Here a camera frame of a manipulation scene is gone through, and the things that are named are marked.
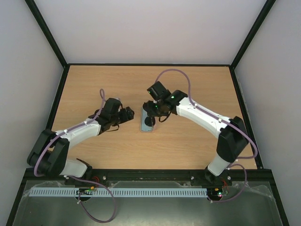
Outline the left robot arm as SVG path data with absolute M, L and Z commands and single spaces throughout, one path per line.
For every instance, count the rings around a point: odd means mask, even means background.
M 76 177 L 82 178 L 90 166 L 80 159 L 68 159 L 68 152 L 74 146 L 104 132 L 111 127 L 134 119 L 134 111 L 123 107 L 120 100 L 108 98 L 102 101 L 100 109 L 88 116 L 83 122 L 68 129 L 41 132 L 32 148 L 27 163 L 33 167 L 36 177 Z

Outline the pink glasses case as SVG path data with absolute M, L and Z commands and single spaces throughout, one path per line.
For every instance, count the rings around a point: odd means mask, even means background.
M 152 132 L 155 129 L 155 118 L 148 116 L 147 112 L 141 108 L 140 131 Z

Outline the black round sunglasses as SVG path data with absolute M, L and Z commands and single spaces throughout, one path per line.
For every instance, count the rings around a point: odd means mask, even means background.
M 144 119 L 144 123 L 146 126 L 148 127 L 154 127 L 155 126 L 155 123 L 156 123 L 156 120 L 154 117 L 149 117 L 147 116 L 145 119 Z

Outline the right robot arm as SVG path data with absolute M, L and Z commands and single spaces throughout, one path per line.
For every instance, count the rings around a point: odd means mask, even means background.
M 145 124 L 153 127 L 156 118 L 168 118 L 171 114 L 189 119 L 205 128 L 217 138 L 216 156 L 205 168 L 205 180 L 214 185 L 222 178 L 222 173 L 241 154 L 249 141 L 246 128 L 239 117 L 233 119 L 219 115 L 194 102 L 188 94 L 176 90 L 170 92 L 160 81 L 147 89 L 153 98 L 143 104 L 147 113 Z

